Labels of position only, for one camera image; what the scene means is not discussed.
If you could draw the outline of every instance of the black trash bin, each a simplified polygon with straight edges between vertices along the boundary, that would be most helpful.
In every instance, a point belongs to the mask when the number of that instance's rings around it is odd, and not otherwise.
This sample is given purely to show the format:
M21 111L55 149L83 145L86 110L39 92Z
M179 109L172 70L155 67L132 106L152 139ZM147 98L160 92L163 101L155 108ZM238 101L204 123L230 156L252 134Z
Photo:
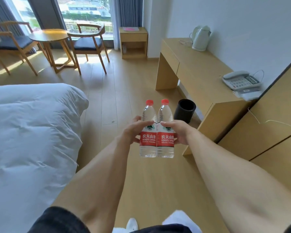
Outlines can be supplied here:
M189 123L191 121L195 109L196 104L193 101L188 99L179 100L173 119L182 120L185 121L186 123Z

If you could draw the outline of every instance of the water bottle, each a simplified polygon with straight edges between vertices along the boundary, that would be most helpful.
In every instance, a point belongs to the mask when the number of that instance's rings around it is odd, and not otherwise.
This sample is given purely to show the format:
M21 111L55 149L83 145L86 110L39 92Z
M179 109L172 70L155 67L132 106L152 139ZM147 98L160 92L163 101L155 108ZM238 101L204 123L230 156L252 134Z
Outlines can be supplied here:
M147 100L146 107L142 113L142 120L153 120L154 124L144 127L140 133L140 156L141 157L156 157L156 125L157 117L153 108L153 101Z
M158 124L157 124L157 156L163 158L173 158L174 156L174 133L170 127L163 127L160 121L173 121L171 109L169 108L169 101L162 100L162 106L159 109Z

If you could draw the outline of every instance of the white duvet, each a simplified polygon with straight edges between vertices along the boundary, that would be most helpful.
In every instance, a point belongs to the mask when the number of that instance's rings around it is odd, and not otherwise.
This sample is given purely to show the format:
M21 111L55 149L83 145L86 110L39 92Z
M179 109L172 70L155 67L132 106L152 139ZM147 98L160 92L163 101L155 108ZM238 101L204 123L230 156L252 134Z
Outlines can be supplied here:
M87 107L63 83L0 86L0 233L27 232L71 180Z

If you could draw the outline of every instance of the window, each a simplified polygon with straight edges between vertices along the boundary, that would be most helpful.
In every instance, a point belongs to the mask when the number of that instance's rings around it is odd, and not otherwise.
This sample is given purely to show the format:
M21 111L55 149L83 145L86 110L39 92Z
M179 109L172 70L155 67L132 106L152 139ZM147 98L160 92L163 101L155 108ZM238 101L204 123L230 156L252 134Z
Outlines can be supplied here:
M5 0L17 21L29 22L33 31L41 30L40 25L27 0ZM25 34L29 33L27 27L22 27Z
M78 33L77 23L105 25L104 39L113 39L109 0L57 0L66 28ZM97 28L81 27L83 33L95 33Z

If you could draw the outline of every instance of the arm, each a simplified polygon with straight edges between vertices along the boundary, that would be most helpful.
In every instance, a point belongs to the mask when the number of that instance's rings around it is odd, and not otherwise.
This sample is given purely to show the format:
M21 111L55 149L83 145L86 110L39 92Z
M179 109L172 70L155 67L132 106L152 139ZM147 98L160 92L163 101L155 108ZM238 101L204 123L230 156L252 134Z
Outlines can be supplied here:
M291 192L259 166L216 145L183 121L161 122L190 146L205 184L231 232L284 232Z
M136 136L145 126L154 123L140 119L136 116L122 134L76 173L52 206L69 210L91 232L112 232L124 187L130 145L139 143Z

